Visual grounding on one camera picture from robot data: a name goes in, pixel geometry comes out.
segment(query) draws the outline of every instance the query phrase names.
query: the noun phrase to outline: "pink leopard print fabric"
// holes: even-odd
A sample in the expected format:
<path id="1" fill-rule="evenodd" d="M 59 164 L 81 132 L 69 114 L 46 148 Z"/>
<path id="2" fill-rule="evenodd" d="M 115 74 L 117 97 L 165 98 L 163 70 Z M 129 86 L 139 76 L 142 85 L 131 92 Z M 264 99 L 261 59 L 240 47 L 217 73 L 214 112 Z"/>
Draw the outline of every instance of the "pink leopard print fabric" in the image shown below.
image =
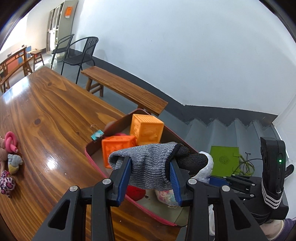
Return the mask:
<path id="1" fill-rule="evenodd" d="M 15 188 L 15 180 L 8 177 L 9 172 L 4 170 L 0 177 L 0 192 L 10 198 L 10 192 Z"/>

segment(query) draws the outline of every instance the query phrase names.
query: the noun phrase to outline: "orange cube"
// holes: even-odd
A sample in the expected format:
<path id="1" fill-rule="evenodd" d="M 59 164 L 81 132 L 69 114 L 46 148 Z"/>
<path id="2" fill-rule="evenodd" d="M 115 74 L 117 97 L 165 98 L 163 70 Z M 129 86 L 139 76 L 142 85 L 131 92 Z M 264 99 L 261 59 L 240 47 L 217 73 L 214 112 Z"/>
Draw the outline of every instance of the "orange cube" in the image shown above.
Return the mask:
<path id="1" fill-rule="evenodd" d="M 136 137 L 137 145 L 159 143 L 164 123 L 152 115 L 133 114 L 130 135 Z"/>
<path id="2" fill-rule="evenodd" d="M 106 168 L 111 168 L 108 163 L 109 155 L 113 151 L 136 146 L 134 136 L 111 136 L 102 140 L 103 159 Z"/>

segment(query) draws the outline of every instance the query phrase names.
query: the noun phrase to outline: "red ball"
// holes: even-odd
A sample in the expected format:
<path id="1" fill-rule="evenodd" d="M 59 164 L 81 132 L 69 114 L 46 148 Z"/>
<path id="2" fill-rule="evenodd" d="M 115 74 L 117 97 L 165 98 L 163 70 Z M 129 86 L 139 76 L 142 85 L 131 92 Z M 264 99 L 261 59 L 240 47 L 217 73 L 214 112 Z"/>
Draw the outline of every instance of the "red ball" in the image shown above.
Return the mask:
<path id="1" fill-rule="evenodd" d="M 126 194 L 134 201 L 138 201 L 145 196 L 146 190 L 128 185 L 128 188 L 126 189 Z"/>

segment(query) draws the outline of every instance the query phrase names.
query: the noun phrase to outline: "metal screw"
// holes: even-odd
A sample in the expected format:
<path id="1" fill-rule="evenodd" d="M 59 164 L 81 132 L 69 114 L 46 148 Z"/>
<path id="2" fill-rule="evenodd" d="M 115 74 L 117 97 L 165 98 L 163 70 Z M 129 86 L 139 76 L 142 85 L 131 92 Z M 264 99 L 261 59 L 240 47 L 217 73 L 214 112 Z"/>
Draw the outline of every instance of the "metal screw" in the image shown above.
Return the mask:
<path id="1" fill-rule="evenodd" d="M 224 185 L 224 186 L 222 186 L 222 190 L 223 190 L 224 192 L 229 192 L 229 191 L 230 191 L 230 187 Z"/>
<path id="2" fill-rule="evenodd" d="M 194 178 L 190 178 L 190 179 L 188 180 L 188 183 L 194 185 L 194 184 L 197 183 L 197 180 L 194 179 Z"/>
<path id="3" fill-rule="evenodd" d="M 107 184 L 110 184 L 111 183 L 111 180 L 109 178 L 106 178 L 103 180 L 103 184 L 107 185 Z"/>
<path id="4" fill-rule="evenodd" d="M 70 186 L 70 191 L 71 192 L 75 192 L 75 191 L 77 191 L 77 189 L 78 189 L 78 186 L 76 186 L 76 185 L 73 185 L 73 186 Z"/>

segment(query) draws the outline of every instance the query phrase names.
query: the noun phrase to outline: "staircase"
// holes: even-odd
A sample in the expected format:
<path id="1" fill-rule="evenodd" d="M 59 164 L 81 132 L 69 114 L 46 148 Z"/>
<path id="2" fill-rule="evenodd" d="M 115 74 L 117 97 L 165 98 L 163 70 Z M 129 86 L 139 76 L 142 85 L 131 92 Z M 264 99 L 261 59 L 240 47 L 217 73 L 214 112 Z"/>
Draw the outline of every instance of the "staircase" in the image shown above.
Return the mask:
<path id="1" fill-rule="evenodd" d="M 252 121 L 245 126 L 239 119 L 229 126 L 215 119 L 206 125 L 194 119 L 187 124 L 187 131 L 180 136 L 197 151 L 210 153 L 212 146 L 238 147 L 243 157 L 245 152 L 251 153 L 249 159 L 261 158 L 260 137 L 278 137 L 273 125 L 263 127 L 258 121 Z M 255 167 L 253 176 L 262 176 L 262 161 L 251 161 Z"/>

